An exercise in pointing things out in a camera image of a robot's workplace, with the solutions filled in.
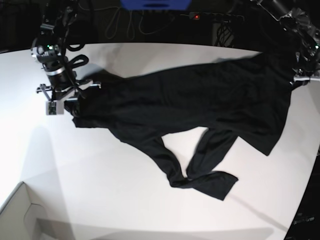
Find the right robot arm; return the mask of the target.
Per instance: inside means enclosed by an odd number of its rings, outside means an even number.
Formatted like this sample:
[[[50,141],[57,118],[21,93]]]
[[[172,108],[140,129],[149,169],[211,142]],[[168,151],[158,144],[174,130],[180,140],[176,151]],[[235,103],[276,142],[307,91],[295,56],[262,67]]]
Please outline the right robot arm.
[[[31,56],[40,63],[49,85],[40,84],[37,93],[43,93],[47,99],[45,111],[48,116],[62,115],[67,102],[76,102],[85,98],[88,88],[101,88],[99,81],[78,80],[75,68],[85,66],[89,58],[80,54],[69,60],[67,51],[77,52],[85,45],[80,43],[72,47],[67,42],[70,26],[78,13],[77,0],[51,0],[47,3],[39,35],[31,45]]]

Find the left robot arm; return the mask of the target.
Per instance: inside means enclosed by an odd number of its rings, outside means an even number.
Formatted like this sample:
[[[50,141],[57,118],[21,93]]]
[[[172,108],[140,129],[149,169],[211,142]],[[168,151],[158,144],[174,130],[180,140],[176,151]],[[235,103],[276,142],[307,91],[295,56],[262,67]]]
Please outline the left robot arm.
[[[255,0],[285,31],[299,39],[295,51],[295,85],[320,81],[320,2],[318,0]]]

